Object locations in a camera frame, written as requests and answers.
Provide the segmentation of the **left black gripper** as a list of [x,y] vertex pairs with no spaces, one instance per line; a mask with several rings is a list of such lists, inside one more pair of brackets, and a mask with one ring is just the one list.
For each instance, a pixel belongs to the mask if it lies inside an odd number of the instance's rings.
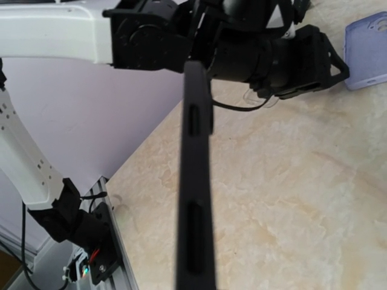
[[314,25],[296,30],[292,39],[271,40],[265,64],[259,66],[263,77],[253,85],[260,98],[286,100],[331,88],[350,76],[327,35]]

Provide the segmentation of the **clear case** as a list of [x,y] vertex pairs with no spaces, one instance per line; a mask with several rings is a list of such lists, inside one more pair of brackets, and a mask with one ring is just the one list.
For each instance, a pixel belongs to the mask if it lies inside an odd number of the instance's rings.
[[279,98],[272,95],[269,97],[260,97],[254,90],[248,89],[243,95],[243,100],[248,105],[262,106],[263,108],[271,108],[277,104]]

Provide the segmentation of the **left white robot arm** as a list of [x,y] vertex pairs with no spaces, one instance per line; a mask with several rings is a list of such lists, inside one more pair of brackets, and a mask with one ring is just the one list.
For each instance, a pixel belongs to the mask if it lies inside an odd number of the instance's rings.
[[1,184],[27,240],[69,239],[57,206],[111,176],[182,98],[184,64],[286,100],[350,75],[308,1],[2,1]]

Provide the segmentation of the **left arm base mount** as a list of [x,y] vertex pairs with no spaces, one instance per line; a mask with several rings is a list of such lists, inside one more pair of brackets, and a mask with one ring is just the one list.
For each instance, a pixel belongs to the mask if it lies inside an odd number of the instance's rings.
[[64,213],[69,223],[68,240],[89,255],[92,283],[104,282],[122,261],[109,206],[101,202],[89,213],[76,202],[65,207]]

